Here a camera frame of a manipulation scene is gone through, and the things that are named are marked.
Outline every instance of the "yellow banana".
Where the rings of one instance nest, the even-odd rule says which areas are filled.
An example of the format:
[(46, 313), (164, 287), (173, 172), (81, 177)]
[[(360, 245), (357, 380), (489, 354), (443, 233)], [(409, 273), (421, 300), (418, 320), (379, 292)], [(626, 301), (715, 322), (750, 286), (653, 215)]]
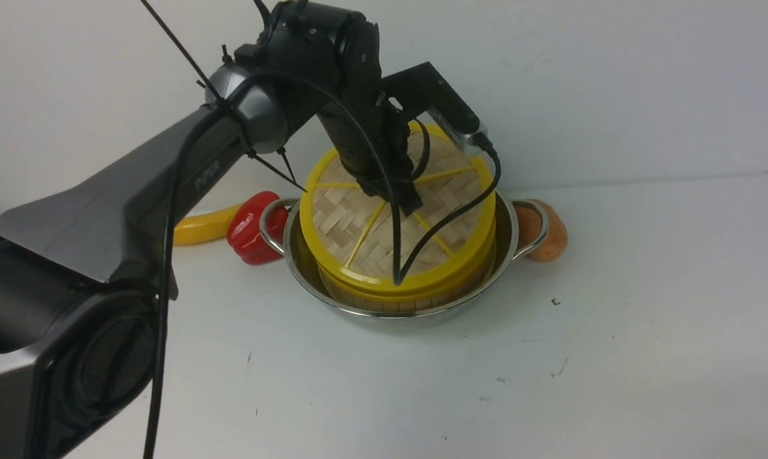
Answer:
[(188, 246), (208, 243), (226, 237), (228, 226), (242, 204), (215, 212), (183, 218), (174, 229), (174, 245)]

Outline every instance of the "bamboo steamer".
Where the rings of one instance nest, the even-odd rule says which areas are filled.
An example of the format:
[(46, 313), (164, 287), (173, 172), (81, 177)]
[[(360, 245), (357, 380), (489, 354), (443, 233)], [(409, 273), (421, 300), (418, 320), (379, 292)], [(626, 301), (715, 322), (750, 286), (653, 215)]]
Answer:
[[(417, 164), (423, 134), (410, 125), (409, 155)], [(401, 261), (437, 221), (491, 183), (481, 157), (468, 157), (436, 126), (430, 162), (416, 188), (424, 206), (401, 215)], [(392, 213), (381, 198), (367, 196), (329, 151), (307, 180), (300, 201), (301, 229), (334, 299), (376, 312), (416, 312), (444, 305), (477, 288), (495, 262), (495, 195), (442, 229), (421, 251), (404, 282), (392, 282)]]

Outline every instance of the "stainless steel pot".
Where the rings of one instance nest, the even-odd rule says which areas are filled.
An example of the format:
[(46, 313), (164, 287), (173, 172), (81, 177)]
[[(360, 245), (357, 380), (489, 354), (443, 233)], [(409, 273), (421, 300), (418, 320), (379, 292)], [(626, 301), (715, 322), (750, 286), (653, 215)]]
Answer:
[[(506, 198), (503, 198), (500, 193), (497, 193), (497, 198), (498, 205), (495, 212), (495, 238), (497, 250), (496, 261), (494, 268), (492, 268), (491, 275), (482, 285), (480, 285), (480, 287), (454, 302), (436, 306), (432, 309), (415, 312), (384, 313), (360, 310), (334, 300), (324, 287), (319, 274), (319, 265), (317, 264), (313, 253), (311, 253), (310, 248), (307, 247), (304, 235), (302, 235), (298, 200), (278, 200), (271, 203), (270, 206), (267, 206), (259, 218), (259, 232), (270, 247), (273, 247), (276, 252), (279, 252), (284, 256), (287, 261), (287, 266), (290, 268), (293, 277), (296, 278), (299, 284), (314, 297), (322, 300), (326, 305), (331, 306), (332, 310), (335, 310), (344, 316), (362, 320), (366, 323), (420, 322), (421, 324), (428, 324), (437, 322), (439, 319), (447, 319), (447, 317), (451, 316), (450, 313), (452, 311), (462, 310), (459, 306), (468, 303), (469, 300), (474, 299), (475, 296), (483, 293), (486, 288), (491, 287), (500, 274), (503, 274), (505, 269), (509, 267), (511, 261), (533, 252), (545, 241), (545, 238), (547, 238), (549, 221), (547, 221), (547, 213), (543, 207), (539, 206), (538, 203), (529, 200), (509, 201), (506, 200)], [(517, 222), (517, 212), (514, 211), (515, 205), (530, 207), (536, 211), (542, 219), (542, 227), (537, 238), (531, 244), (519, 248), (517, 248), (519, 226)], [(273, 240), (268, 233), (267, 218), (273, 209), (281, 206), (291, 207), (291, 209), (289, 217), (287, 218), (287, 224), (285, 225), (284, 241), (281, 241), (280, 243), (279, 241)]]

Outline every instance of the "white wall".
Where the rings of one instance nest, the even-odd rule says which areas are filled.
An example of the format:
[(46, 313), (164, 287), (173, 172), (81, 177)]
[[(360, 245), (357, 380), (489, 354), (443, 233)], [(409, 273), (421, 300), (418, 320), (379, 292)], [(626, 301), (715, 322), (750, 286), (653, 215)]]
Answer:
[[(328, 0), (380, 23), (384, 72), (432, 61), (535, 188), (768, 171), (768, 0)], [(212, 71), (250, 0), (153, 0)], [(0, 2), (0, 211), (72, 186), (197, 107), (136, 0)], [(299, 175), (328, 148), (311, 122)], [(244, 161), (206, 201), (271, 187)]]

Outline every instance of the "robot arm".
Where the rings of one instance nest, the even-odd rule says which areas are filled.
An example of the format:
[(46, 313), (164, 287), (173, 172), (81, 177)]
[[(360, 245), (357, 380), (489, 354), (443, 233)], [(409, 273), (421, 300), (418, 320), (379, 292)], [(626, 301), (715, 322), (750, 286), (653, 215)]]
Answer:
[(0, 457), (62, 457), (148, 384), (180, 152), (173, 224), (244, 154), (282, 148), (313, 116), (361, 188), (408, 215), (421, 198), (407, 123), (428, 111), (463, 150), (485, 131), (431, 64), (382, 78), (378, 28), (361, 13), (303, 1), (264, 12), (259, 41), (209, 78), (236, 117), (209, 88), (194, 113), (80, 185), (0, 217)]

